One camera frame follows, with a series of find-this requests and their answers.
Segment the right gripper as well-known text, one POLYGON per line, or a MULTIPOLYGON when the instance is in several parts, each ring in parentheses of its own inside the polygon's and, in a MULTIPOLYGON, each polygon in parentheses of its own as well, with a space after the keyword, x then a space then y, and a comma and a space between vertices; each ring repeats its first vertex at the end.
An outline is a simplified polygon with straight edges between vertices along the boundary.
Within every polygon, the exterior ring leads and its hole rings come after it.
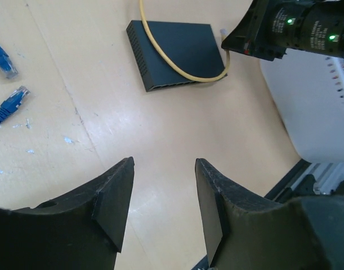
POLYGON ((272 36, 273 15, 288 1, 252 1, 236 28, 222 41, 221 48, 262 60, 282 59, 288 48, 272 36))

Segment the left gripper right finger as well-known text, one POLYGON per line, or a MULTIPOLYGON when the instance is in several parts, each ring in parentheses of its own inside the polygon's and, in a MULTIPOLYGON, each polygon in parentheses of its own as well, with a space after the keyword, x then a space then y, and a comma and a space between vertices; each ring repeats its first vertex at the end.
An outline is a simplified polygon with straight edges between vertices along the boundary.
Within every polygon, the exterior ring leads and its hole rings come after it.
POLYGON ((269 200, 195 162, 200 269, 344 269, 344 181, 331 195, 269 200))

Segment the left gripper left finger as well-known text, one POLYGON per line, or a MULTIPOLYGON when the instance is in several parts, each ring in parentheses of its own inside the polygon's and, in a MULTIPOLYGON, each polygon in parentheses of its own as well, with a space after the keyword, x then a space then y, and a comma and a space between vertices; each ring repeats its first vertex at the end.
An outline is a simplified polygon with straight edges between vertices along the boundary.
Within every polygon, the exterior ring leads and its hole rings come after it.
POLYGON ((128 157, 35 208, 0 208, 0 269, 113 269, 133 179, 128 157))

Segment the black network switch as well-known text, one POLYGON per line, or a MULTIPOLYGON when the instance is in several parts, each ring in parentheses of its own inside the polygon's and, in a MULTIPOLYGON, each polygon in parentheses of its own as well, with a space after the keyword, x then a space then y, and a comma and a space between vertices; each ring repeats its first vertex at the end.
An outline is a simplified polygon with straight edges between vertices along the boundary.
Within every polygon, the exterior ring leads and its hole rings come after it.
MULTIPOLYGON (((209 24, 148 21, 164 53, 183 71, 201 78, 218 76, 225 68, 209 24)), ((128 39, 147 92, 194 84, 175 72, 155 50, 140 20, 126 28, 128 39)))

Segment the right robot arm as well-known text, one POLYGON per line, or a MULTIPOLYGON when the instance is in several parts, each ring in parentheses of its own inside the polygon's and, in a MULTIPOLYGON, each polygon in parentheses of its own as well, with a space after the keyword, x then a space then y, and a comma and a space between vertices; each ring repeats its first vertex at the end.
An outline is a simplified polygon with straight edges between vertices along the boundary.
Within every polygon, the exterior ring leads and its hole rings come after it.
POLYGON ((221 47, 267 61, 289 48, 344 59, 344 1, 253 1, 221 47))

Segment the white plastic basket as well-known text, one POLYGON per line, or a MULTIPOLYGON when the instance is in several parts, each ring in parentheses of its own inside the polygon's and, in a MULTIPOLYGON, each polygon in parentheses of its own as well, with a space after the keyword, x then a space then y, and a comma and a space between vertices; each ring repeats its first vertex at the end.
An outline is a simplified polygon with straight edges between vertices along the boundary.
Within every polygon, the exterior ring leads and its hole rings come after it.
POLYGON ((299 156, 344 162, 344 59, 288 49, 260 67, 299 156))

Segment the aluminium frame rail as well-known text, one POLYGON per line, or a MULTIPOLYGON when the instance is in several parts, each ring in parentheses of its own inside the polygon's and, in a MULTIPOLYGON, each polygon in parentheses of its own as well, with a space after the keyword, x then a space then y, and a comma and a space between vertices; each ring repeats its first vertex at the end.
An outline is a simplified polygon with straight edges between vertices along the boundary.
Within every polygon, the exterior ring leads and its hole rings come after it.
POLYGON ((309 163, 301 159, 266 195, 284 203, 294 197, 331 195, 344 181, 344 163, 309 163))

